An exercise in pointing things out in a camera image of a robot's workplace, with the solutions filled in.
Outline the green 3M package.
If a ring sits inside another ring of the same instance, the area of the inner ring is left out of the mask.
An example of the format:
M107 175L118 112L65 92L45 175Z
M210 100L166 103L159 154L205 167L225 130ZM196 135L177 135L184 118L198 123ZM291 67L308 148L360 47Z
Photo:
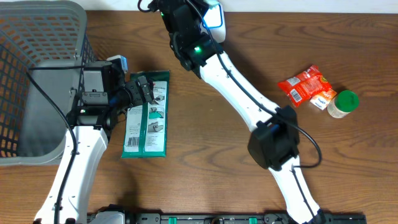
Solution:
M164 70L132 73L131 78L137 78L139 75L145 75L153 81L154 100L128 109L121 157L165 157L170 72Z

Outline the red snack packet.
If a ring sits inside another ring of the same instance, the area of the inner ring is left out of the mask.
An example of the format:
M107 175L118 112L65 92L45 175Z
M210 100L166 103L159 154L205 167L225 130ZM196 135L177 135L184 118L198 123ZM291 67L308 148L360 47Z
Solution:
M332 89L332 85L316 65L310 66L292 78L279 82L277 86L289 97L295 107L323 91Z

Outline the small orange box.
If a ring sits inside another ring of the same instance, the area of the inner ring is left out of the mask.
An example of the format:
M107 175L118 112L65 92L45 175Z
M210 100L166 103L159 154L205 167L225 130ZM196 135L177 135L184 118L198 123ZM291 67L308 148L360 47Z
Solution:
M330 89L328 91L323 91L320 92L316 95L314 95L311 99L310 102L316 106L317 108L324 110L329 103L332 101L332 99L336 96L337 92Z

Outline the green lid jar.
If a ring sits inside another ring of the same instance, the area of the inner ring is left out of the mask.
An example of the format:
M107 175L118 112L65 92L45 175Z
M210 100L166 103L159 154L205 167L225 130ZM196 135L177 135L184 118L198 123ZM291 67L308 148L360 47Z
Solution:
M327 106L327 112L333 118L344 118L359 106L358 95L351 90L337 94Z

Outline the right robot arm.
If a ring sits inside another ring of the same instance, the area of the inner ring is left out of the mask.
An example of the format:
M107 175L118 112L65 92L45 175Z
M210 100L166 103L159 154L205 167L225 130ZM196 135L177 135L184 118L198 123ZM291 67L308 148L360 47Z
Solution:
M234 66L226 53L224 11L219 1L152 0L170 37L170 48L182 67L217 90L238 112L251 135L248 151L269 170L282 192L287 213L296 223L324 223L325 215L303 177L298 144L304 135L295 110L266 98Z

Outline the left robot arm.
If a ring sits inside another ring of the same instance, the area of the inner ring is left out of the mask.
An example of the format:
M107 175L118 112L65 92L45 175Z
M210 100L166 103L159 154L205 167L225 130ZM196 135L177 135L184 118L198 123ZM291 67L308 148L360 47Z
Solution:
M87 223L90 192L99 161L118 117L154 99L146 76L126 81L126 59L116 55L78 66L80 84L70 110L62 160L35 223Z

